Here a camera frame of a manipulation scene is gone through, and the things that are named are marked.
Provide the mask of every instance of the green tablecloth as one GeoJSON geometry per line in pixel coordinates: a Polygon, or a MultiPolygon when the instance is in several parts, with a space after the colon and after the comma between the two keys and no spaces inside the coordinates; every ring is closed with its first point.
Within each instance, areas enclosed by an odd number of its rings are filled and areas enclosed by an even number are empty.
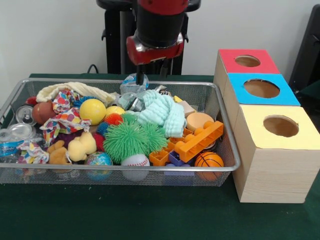
{"type": "MultiPolygon", "coordinates": [[[[110,74],[31,77],[123,79],[110,74]]],[[[232,176],[222,187],[4,184],[0,219],[3,240],[320,239],[320,177],[305,204],[239,203],[232,176]]]]}

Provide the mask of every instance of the small orange basketball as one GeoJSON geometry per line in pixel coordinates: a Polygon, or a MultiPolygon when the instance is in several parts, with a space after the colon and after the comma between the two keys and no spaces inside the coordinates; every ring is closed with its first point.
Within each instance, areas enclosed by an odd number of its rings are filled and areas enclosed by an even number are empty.
{"type": "MultiPolygon", "coordinates": [[[[225,166],[224,161],[222,158],[211,151],[204,152],[200,154],[194,163],[195,167],[212,167],[212,168],[222,168],[225,166]]],[[[215,181],[221,175],[222,172],[197,172],[198,176],[205,181],[215,181]]]]}

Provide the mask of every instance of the wooden box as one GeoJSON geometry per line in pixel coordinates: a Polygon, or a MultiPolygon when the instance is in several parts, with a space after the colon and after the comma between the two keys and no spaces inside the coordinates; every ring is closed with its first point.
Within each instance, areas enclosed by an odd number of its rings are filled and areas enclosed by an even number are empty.
{"type": "Polygon", "coordinates": [[[279,70],[266,50],[220,49],[216,60],[213,83],[224,96],[228,74],[279,74],[279,70]]]}
{"type": "Polygon", "coordinates": [[[320,135],[302,107],[240,105],[234,136],[242,203],[303,203],[320,168],[320,135]]]}
{"type": "Polygon", "coordinates": [[[300,106],[281,74],[229,73],[223,100],[232,130],[239,104],[300,106]]]}

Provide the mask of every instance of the white wall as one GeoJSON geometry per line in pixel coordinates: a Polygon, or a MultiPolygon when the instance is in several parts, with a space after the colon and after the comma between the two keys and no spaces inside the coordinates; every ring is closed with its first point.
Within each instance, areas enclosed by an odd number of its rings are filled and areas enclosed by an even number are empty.
{"type": "MultiPolygon", "coordinates": [[[[182,73],[213,75],[219,48],[267,49],[288,80],[318,0],[202,0],[189,14],[182,73]]],[[[95,0],[0,0],[0,106],[30,73],[107,72],[95,0]]]]}

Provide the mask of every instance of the wire mesh basket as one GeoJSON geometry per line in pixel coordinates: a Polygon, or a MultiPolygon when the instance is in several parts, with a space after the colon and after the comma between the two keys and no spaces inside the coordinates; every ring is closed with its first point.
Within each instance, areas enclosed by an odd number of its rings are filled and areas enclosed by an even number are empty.
{"type": "MultiPolygon", "coordinates": [[[[0,118],[15,124],[13,114],[27,98],[44,87],[82,82],[108,93],[120,89],[119,80],[29,78],[20,81],[0,110],[0,118]]],[[[187,101],[198,112],[204,112],[224,123],[224,134],[216,142],[216,152],[224,167],[107,166],[0,163],[1,184],[75,184],[75,185],[150,185],[220,187],[230,172],[240,166],[237,145],[230,127],[219,88],[208,82],[152,81],[149,89],[164,85],[172,95],[187,101]]]]}

